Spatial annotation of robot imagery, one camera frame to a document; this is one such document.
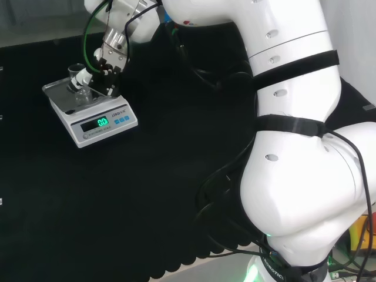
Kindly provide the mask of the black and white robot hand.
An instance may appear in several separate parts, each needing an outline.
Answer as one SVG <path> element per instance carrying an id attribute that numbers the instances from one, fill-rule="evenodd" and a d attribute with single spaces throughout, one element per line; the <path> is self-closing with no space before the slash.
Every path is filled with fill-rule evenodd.
<path id="1" fill-rule="evenodd" d="M 67 90 L 77 93 L 89 88 L 95 96 L 117 98 L 120 96 L 120 74 L 125 68 L 127 54 L 103 43 L 95 50 L 93 57 L 83 52 L 85 67 L 79 71 L 67 85 Z"/>

